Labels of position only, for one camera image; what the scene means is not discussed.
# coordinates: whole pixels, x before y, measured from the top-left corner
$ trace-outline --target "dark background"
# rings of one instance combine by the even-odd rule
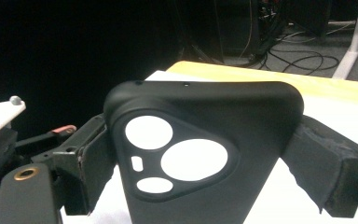
[[[0,102],[27,109],[19,138],[103,112],[105,95],[176,62],[167,1],[0,1]]]

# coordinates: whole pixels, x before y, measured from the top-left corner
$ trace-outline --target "black cable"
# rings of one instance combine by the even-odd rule
[[[316,68],[311,69],[310,72],[308,72],[308,73],[306,74],[306,75],[310,75],[310,74],[314,73],[315,71],[318,71],[318,69],[322,66],[322,64],[324,64],[324,56],[322,56],[322,54],[313,55],[313,56],[308,56],[308,57],[304,57],[304,58],[297,59],[297,60],[295,60],[294,62],[289,63],[289,64],[282,70],[282,72],[283,72],[283,73],[286,72],[286,70],[287,70],[289,67],[295,66],[296,63],[298,63],[298,62],[301,62],[301,61],[304,61],[304,60],[307,60],[307,59],[310,59],[310,58],[316,58],[316,57],[320,58],[320,59],[321,59],[321,62],[319,63],[319,65],[318,65]]]
[[[293,53],[312,53],[312,54],[316,54],[316,55],[312,55],[312,56],[307,56],[307,57],[303,57],[303,58],[299,58],[293,62],[288,62],[285,59],[283,59],[282,57],[272,53],[272,51],[278,51],[278,52],[293,52]],[[281,60],[282,62],[287,63],[288,65],[286,67],[284,67],[284,69],[282,70],[282,72],[285,72],[287,69],[289,69],[291,66],[293,67],[297,67],[299,69],[303,69],[303,70],[309,70],[310,72],[307,73],[307,75],[310,75],[316,71],[323,71],[323,70],[327,70],[327,69],[331,69],[334,68],[336,66],[339,65],[339,59],[333,57],[333,56],[326,56],[326,55],[322,55],[319,52],[316,51],[311,51],[311,50],[279,50],[279,49],[270,49],[268,51],[268,53],[272,56],[274,56],[275,58]],[[321,58],[321,62],[319,63],[319,65],[316,68],[309,68],[309,67],[304,67],[304,66],[300,66],[297,65],[296,63],[307,60],[307,59],[311,59],[311,58]],[[322,67],[323,63],[324,63],[324,59],[332,59],[335,61],[335,63],[333,65],[327,66],[327,67]]]
[[[316,51],[312,51],[312,50],[282,50],[282,49],[271,49],[273,51],[277,51],[277,52],[287,52],[287,53],[314,53],[316,55],[318,55],[319,57],[324,57],[324,58],[329,58],[329,59],[332,59],[335,61],[335,64],[331,65],[331,66],[328,66],[328,67],[323,67],[323,68],[318,68],[318,71],[321,71],[321,70],[327,70],[327,69],[331,69],[331,68],[334,68],[336,67],[338,64],[339,64],[339,59],[337,59],[336,57],[333,57],[333,56],[328,56],[328,55],[322,55],[320,54],[319,52],[316,52]],[[300,59],[301,60],[305,60],[305,59],[308,59],[308,58],[316,58],[318,56],[309,56],[309,57],[305,57],[304,59]]]

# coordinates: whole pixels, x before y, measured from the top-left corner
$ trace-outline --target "cable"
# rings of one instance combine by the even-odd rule
[[[283,59],[282,57],[272,53],[272,51],[278,51],[278,52],[293,52],[293,53],[311,53],[311,54],[316,54],[316,55],[312,55],[312,56],[307,56],[307,57],[303,57],[303,58],[299,58],[293,62],[288,62],[285,59]],[[280,50],[280,49],[270,49],[268,51],[268,53],[272,56],[274,56],[275,58],[281,60],[282,62],[287,63],[288,65],[286,67],[284,67],[284,69],[282,70],[282,72],[284,73],[285,71],[287,71],[287,69],[289,69],[291,66],[293,67],[297,67],[299,69],[303,69],[303,70],[309,70],[310,72],[307,73],[307,75],[310,75],[316,71],[323,71],[323,70],[327,70],[327,69],[331,69],[334,68],[336,66],[339,65],[339,59],[333,57],[333,56],[326,56],[326,55],[322,55],[319,52],[316,51],[311,51],[311,50]],[[296,63],[307,60],[307,59],[311,59],[311,58],[321,58],[321,62],[319,63],[319,65],[316,68],[309,68],[309,67],[304,67],[304,66],[300,66],[297,65]],[[335,61],[335,63],[333,65],[330,66],[326,66],[326,67],[322,67],[323,63],[324,63],[324,59],[332,59]]]
[[[238,59],[240,59],[242,57],[242,55],[245,53],[245,51],[248,49],[249,44],[251,43],[251,38],[252,38],[252,31],[253,31],[253,12],[252,12],[252,0],[249,0],[249,17],[250,17],[250,23],[251,23],[251,27],[249,28],[250,32],[249,32],[249,37],[248,37],[248,42],[246,43],[245,48],[243,49],[243,51],[241,52],[240,56],[238,57]]]
[[[336,29],[336,30],[332,30],[332,31],[330,31],[330,32],[327,32],[326,34],[327,34],[327,35],[331,35],[331,34],[333,34],[333,33],[335,33],[335,32],[338,32],[338,31],[340,31],[340,30],[343,30],[343,29],[347,28],[347,27],[350,26],[350,25],[352,25],[352,23],[347,24],[347,25],[344,25],[344,26],[342,26],[342,27],[340,27],[340,28],[338,28],[338,29]],[[284,39],[282,40],[282,42],[292,43],[292,44],[302,44],[302,43],[307,43],[307,42],[310,42],[310,41],[316,39],[316,37],[313,37],[313,38],[310,38],[310,39],[300,40],[300,41],[286,40],[287,38],[293,37],[293,36],[295,36],[295,35],[300,35],[300,34],[305,34],[305,33],[306,33],[305,31],[302,31],[302,32],[294,33],[294,34],[292,34],[292,35],[288,35],[286,38],[284,38]]]

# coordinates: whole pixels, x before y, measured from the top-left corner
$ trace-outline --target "yellow board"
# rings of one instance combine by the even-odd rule
[[[332,98],[358,103],[358,82],[325,77],[260,71],[207,63],[179,62],[168,72],[187,74],[216,81],[282,81],[296,87],[302,95]]]

